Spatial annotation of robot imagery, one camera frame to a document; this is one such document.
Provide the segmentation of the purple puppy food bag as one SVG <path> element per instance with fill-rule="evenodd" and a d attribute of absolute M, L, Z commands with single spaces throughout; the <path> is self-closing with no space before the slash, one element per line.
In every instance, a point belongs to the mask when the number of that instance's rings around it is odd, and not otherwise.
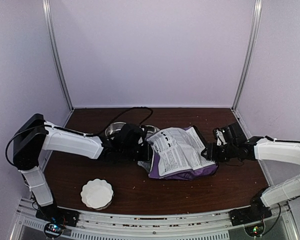
<path fill-rule="evenodd" d="M 152 153 L 147 161 L 139 161 L 151 179 L 191 181 L 211 176 L 218 164 L 202 156 L 208 147 L 206 139 L 193 125 L 169 127 L 146 139 Z"/>

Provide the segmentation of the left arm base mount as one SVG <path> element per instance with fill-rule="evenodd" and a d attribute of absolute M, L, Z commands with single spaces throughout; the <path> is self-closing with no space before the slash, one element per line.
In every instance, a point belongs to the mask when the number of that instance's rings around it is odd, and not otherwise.
<path fill-rule="evenodd" d="M 80 213 L 75 210 L 69 210 L 65 208 L 59 208 L 57 215 L 53 217 L 47 217 L 40 210 L 36 211 L 35 217 L 47 222 L 65 225 L 67 227 L 76 227 L 79 220 Z"/>

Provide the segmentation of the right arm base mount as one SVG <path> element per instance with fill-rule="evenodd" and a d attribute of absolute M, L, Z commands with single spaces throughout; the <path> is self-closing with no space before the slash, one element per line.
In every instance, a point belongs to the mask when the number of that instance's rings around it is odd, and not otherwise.
<path fill-rule="evenodd" d="M 232 226 L 239 226 L 261 221 L 272 216 L 272 212 L 267 207 L 249 206 L 245 208 L 236 208 L 229 212 Z"/>

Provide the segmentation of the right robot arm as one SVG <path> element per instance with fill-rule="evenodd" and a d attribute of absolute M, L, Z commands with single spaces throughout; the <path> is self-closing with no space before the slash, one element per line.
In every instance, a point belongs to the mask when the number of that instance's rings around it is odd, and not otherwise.
<path fill-rule="evenodd" d="M 241 161 L 276 161 L 300 166 L 300 141 L 277 140 L 269 136 L 247 138 L 239 123 L 215 128 L 215 142 L 208 143 L 201 155 L 216 163 L 237 158 Z M 300 174 L 260 190 L 246 210 L 249 220 L 256 221 L 273 205 L 300 197 Z"/>

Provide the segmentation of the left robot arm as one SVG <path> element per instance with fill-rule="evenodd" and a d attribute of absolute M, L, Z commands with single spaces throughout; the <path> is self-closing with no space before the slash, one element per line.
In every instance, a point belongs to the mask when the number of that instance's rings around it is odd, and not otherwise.
<path fill-rule="evenodd" d="M 154 151 L 146 141 L 147 129 L 132 123 L 124 124 L 112 136 L 84 133 L 57 126 L 34 114 L 9 140 L 12 158 L 7 162 L 22 174 L 35 197 L 39 210 L 51 222 L 62 218 L 55 197 L 40 168 L 41 151 L 57 151 L 97 160 L 109 153 L 120 154 L 130 161 L 150 161 Z"/>

